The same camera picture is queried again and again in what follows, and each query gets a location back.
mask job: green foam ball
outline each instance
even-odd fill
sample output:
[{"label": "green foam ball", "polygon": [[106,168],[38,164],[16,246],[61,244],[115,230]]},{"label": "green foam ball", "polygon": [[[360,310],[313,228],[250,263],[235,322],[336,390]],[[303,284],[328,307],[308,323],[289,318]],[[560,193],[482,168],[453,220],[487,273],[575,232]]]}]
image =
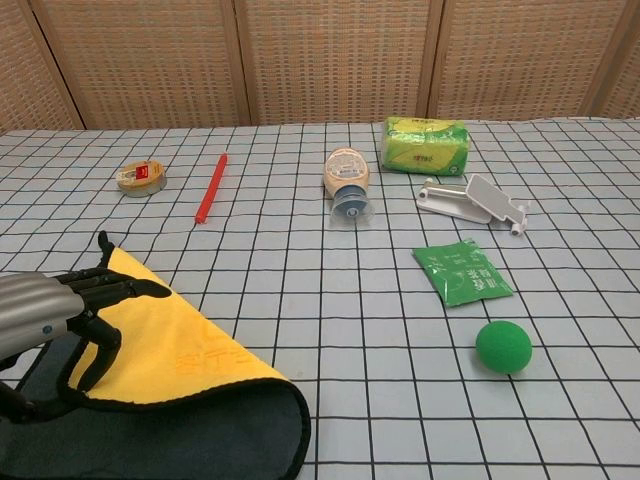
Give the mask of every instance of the green foam ball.
[{"label": "green foam ball", "polygon": [[515,373],[531,360],[531,340],[515,323],[491,322],[478,332],[476,351],[487,368],[498,373]]}]

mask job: red pencil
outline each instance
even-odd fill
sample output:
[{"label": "red pencil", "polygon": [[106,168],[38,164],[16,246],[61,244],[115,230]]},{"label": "red pencil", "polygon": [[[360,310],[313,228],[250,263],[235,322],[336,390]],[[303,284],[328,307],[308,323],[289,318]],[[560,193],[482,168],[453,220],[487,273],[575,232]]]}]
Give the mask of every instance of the red pencil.
[{"label": "red pencil", "polygon": [[198,208],[198,213],[196,213],[196,223],[204,223],[207,219],[207,215],[209,215],[209,209],[211,208],[213,199],[215,198],[216,192],[218,191],[218,185],[220,185],[222,172],[224,171],[224,167],[226,165],[227,153],[225,152],[220,155],[220,158],[218,159],[218,164],[216,165],[216,169],[213,172],[213,177],[211,177],[211,182],[209,183],[209,188],[207,188],[207,193],[204,194],[202,203],[200,203],[200,208]]}]

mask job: white grid mat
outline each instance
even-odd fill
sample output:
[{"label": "white grid mat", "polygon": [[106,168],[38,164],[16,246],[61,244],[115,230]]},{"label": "white grid mat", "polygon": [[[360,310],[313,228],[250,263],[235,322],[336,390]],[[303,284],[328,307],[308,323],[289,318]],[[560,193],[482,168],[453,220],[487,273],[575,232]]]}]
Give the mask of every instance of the white grid mat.
[{"label": "white grid mat", "polygon": [[[532,198],[529,227],[418,211],[424,176],[378,173],[380,125],[10,132],[0,137],[0,270],[95,266],[96,232],[145,262],[291,378],[313,433],[302,479],[640,477],[640,120],[469,122],[467,174]],[[330,230],[335,147],[372,170],[372,223]],[[211,216],[193,217],[219,154]],[[122,196],[154,158],[168,184]],[[463,183],[464,179],[444,179]],[[411,249],[474,239],[513,297],[443,305]],[[518,323],[531,364],[474,358],[488,320]],[[0,378],[16,385],[37,355]]]}]

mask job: robotic hand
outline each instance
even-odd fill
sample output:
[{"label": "robotic hand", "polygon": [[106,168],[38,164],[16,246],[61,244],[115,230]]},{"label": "robotic hand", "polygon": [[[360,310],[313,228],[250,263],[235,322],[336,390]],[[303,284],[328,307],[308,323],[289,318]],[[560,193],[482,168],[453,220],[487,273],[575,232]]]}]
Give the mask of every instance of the robotic hand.
[{"label": "robotic hand", "polygon": [[[88,391],[107,372],[120,349],[120,331],[102,320],[98,311],[141,295],[162,298],[171,291],[151,280],[101,267],[57,277],[41,273],[0,277],[0,370],[15,365],[25,350],[71,331],[98,346],[95,360],[78,384],[79,390]],[[2,382],[0,416],[16,422],[42,419],[37,403]]]}]

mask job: woven panel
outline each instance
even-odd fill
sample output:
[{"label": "woven panel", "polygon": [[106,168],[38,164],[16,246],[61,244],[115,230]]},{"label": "woven panel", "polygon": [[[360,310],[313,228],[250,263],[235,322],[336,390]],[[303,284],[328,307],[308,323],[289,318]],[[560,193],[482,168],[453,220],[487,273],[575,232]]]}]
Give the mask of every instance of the woven panel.
[{"label": "woven panel", "polygon": [[259,122],[414,115],[428,9],[425,0],[247,0]]},{"label": "woven panel", "polygon": [[215,0],[46,0],[89,128],[235,125]]},{"label": "woven panel", "polygon": [[451,118],[576,115],[624,0],[456,0],[437,109]]},{"label": "woven panel", "polygon": [[15,0],[0,0],[0,131],[72,128]]},{"label": "woven panel", "polygon": [[636,41],[611,90],[603,114],[612,118],[640,116],[640,39]]}]

